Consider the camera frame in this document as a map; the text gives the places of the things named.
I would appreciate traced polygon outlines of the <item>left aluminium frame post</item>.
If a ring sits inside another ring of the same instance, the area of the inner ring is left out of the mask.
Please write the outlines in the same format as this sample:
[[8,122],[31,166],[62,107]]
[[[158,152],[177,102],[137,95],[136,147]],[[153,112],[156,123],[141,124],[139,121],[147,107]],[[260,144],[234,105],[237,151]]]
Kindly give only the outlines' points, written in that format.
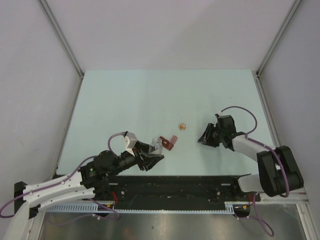
[[77,72],[77,75],[82,80],[84,77],[84,71],[81,69],[80,64],[70,46],[68,43],[67,38],[65,37],[65,34],[63,33],[60,24],[58,23],[50,5],[46,0],[37,0],[37,3],[39,4],[44,16],[46,17],[49,25],[51,26],[57,40],[59,41],[63,51],[65,52],[67,58],[69,59],[71,65]]

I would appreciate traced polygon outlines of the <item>clear pill bottle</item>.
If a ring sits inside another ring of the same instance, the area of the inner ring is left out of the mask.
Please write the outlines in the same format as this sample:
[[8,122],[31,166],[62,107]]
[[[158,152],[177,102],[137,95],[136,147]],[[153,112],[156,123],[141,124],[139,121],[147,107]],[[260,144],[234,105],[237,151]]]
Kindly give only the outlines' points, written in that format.
[[155,137],[152,139],[151,144],[149,145],[148,153],[154,155],[161,155],[163,152],[162,139]]

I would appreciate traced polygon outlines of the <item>aluminium frame post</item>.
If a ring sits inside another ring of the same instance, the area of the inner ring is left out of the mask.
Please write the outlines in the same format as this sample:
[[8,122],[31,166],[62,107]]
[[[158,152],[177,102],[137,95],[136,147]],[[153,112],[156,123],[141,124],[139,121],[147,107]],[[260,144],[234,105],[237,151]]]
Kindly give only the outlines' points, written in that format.
[[277,47],[279,46],[281,40],[283,39],[286,31],[288,30],[291,22],[293,21],[295,15],[297,14],[300,6],[304,0],[294,0],[288,13],[286,14],[283,22],[281,23],[275,37],[273,38],[270,47],[268,48],[266,54],[264,55],[261,63],[259,64],[257,70],[255,71],[255,75],[259,78],[264,69],[266,68],[267,64],[271,60],[274,52],[276,51]]
[[63,33],[60,24],[58,23],[50,5],[46,0],[37,0],[37,3],[39,4],[44,16],[46,17],[49,25],[51,26],[57,40],[59,41],[63,51],[65,52],[67,58],[69,59],[71,65],[77,72],[77,75],[82,80],[84,77],[84,71],[81,69],[80,64],[70,46],[68,43],[67,38],[65,37],[65,34]]

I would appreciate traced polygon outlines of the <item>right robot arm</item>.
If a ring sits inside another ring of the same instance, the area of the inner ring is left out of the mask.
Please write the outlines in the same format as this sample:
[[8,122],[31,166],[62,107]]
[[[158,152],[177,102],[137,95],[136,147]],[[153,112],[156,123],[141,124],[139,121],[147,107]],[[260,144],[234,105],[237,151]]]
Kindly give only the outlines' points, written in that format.
[[226,149],[247,156],[258,166],[258,174],[240,176],[237,184],[230,188],[235,200],[242,201],[249,192],[287,198],[290,191],[304,187],[304,179],[288,146],[265,145],[237,131],[231,115],[215,116],[216,123],[209,123],[197,142],[214,148],[223,145]]

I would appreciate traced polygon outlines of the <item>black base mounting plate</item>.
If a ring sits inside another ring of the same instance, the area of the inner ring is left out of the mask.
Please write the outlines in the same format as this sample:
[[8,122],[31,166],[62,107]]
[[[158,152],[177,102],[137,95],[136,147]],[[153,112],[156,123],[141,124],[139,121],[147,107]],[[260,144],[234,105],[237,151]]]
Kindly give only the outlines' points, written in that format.
[[109,176],[116,210],[215,211],[226,202],[248,204],[254,192],[242,192],[237,175]]

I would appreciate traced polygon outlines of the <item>right aluminium frame post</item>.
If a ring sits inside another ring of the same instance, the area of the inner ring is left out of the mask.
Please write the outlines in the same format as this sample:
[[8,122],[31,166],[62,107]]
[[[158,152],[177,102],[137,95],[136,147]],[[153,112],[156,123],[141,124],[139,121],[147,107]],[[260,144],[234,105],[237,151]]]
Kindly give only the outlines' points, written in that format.
[[300,6],[304,0],[294,0],[288,13],[286,14],[283,22],[281,23],[275,37],[273,38],[270,47],[268,48],[266,54],[264,55],[261,63],[259,64],[257,70],[255,71],[255,75],[259,78],[264,69],[266,68],[267,64],[271,60],[274,52],[276,51],[277,47],[279,46],[281,40],[283,39],[286,31],[288,30],[291,22],[293,21],[295,15],[297,14]]

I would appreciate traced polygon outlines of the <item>white bottle cap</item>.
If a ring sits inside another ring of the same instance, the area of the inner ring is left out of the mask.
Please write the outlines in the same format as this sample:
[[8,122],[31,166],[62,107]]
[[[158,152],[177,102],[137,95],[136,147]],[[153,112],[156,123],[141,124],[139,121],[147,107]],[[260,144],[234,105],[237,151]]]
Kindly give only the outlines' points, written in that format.
[[178,128],[180,131],[184,131],[186,129],[186,125],[184,123],[181,123],[178,125]]

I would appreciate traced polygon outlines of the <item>red pill organizer box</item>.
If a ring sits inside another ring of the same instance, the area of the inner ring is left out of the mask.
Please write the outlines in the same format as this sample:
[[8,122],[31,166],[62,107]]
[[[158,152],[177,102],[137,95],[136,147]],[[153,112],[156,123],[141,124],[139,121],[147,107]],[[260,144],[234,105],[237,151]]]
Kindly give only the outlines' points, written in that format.
[[174,145],[178,140],[178,137],[176,135],[173,135],[170,140],[164,138],[163,136],[160,136],[159,138],[161,139],[162,146],[168,151],[171,151],[174,148]]

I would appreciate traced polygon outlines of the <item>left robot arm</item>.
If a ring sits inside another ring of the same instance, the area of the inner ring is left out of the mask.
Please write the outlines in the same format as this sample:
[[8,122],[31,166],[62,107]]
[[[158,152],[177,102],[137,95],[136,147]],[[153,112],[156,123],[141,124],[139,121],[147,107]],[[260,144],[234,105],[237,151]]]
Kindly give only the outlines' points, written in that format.
[[147,172],[164,159],[164,155],[148,150],[148,144],[136,141],[129,151],[116,155],[104,150],[83,160],[72,173],[50,181],[34,185],[17,182],[14,185],[14,212],[27,205],[29,218],[34,218],[40,210],[69,200],[105,200],[112,192],[110,176],[117,176],[134,166]]

